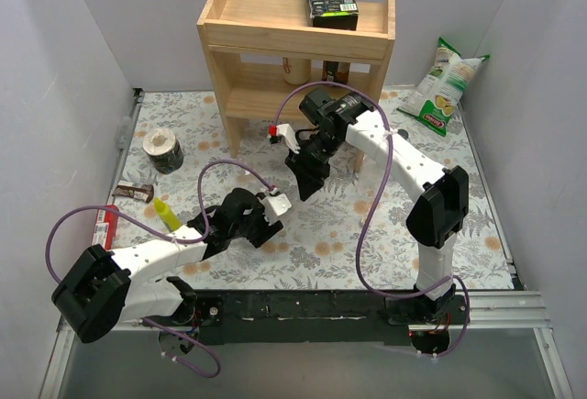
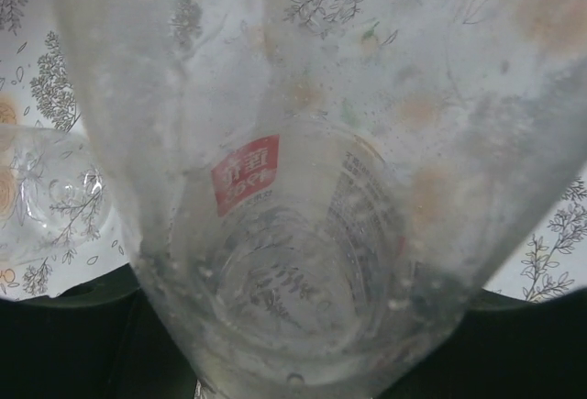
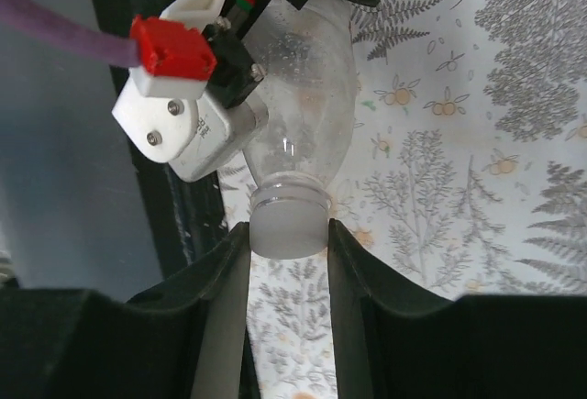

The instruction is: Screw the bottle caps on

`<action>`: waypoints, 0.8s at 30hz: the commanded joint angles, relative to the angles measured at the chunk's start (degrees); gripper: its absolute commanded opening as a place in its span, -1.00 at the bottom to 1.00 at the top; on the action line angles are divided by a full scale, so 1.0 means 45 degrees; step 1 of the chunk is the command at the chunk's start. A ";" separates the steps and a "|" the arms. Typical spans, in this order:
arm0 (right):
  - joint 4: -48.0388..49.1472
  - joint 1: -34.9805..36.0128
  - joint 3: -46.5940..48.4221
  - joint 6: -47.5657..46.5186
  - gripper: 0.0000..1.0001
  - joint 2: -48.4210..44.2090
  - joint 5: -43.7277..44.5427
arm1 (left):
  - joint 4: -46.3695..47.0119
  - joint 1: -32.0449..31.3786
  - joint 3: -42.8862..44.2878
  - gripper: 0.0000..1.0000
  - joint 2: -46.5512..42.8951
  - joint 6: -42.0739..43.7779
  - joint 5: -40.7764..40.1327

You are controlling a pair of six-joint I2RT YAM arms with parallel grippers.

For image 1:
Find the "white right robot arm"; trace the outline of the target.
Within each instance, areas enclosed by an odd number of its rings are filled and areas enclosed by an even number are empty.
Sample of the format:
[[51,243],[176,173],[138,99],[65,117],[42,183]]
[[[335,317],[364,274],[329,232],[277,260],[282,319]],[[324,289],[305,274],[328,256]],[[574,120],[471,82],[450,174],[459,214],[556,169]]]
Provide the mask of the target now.
[[299,105],[312,124],[308,138],[288,124],[274,122],[272,142],[285,139],[285,163],[294,174],[305,201],[318,192],[330,174],[330,159],[345,143],[384,168],[383,179],[394,178],[414,205],[406,227],[418,247],[419,270],[410,294],[387,294],[392,320],[436,323],[447,315],[455,295],[452,257],[456,237],[469,212],[469,175],[460,166],[448,169],[417,150],[391,130],[382,108],[356,89],[339,99],[325,83],[309,83]]

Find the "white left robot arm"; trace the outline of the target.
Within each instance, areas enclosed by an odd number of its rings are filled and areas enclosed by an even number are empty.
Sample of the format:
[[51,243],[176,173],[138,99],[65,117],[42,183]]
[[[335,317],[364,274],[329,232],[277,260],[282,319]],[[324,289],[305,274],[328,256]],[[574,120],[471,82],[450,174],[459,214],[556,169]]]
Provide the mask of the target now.
[[207,260],[244,238],[258,248],[282,228],[292,207],[279,192],[229,193],[170,235],[135,246],[87,248],[58,283],[51,301],[77,337],[91,343],[121,322],[153,317],[184,326],[200,314],[195,290],[170,272]]

